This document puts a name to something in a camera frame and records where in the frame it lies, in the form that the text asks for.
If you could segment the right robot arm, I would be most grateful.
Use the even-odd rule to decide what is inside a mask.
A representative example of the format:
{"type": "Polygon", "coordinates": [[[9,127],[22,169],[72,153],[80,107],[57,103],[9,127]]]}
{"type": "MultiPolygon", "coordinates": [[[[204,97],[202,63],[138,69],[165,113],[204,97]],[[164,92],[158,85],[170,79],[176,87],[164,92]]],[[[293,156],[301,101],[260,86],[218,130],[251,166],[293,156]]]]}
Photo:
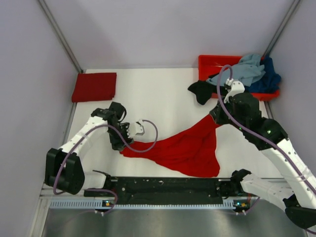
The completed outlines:
{"type": "Polygon", "coordinates": [[[288,134],[274,119],[265,118],[259,101],[249,93],[219,98],[210,115],[218,125],[230,124],[267,157],[280,172],[289,190],[242,169],[232,174],[235,195],[254,194],[285,212],[292,223],[316,233],[316,177],[295,151],[288,134]]]}

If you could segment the bright red t-shirt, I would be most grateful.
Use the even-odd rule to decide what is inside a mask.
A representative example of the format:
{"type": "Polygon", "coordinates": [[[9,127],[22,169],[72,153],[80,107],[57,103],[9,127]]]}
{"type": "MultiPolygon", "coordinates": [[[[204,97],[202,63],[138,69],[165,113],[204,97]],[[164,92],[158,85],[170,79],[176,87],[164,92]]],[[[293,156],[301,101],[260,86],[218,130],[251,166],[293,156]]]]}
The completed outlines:
{"type": "Polygon", "coordinates": [[[157,141],[155,146],[145,153],[153,142],[135,141],[131,147],[125,148],[121,154],[128,158],[146,158],[168,169],[181,172],[188,176],[211,178],[220,172],[216,158],[217,125],[209,115],[199,122],[176,135],[157,141]]]}

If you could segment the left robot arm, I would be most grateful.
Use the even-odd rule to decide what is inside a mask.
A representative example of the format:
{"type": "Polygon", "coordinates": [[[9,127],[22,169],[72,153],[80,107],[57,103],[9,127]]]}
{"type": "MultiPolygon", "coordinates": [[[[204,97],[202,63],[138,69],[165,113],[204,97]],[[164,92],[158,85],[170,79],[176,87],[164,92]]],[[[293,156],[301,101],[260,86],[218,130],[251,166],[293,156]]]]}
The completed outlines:
{"type": "Polygon", "coordinates": [[[123,122],[126,114],[126,108],[117,102],[112,102],[108,109],[95,109],[72,139],[47,152],[44,183],[62,193],[76,195],[81,190],[95,189],[102,196],[108,195],[112,184],[106,180],[107,174],[84,171],[83,158],[102,135],[109,135],[115,151],[122,151],[133,142],[127,134],[130,123],[123,122]]]}

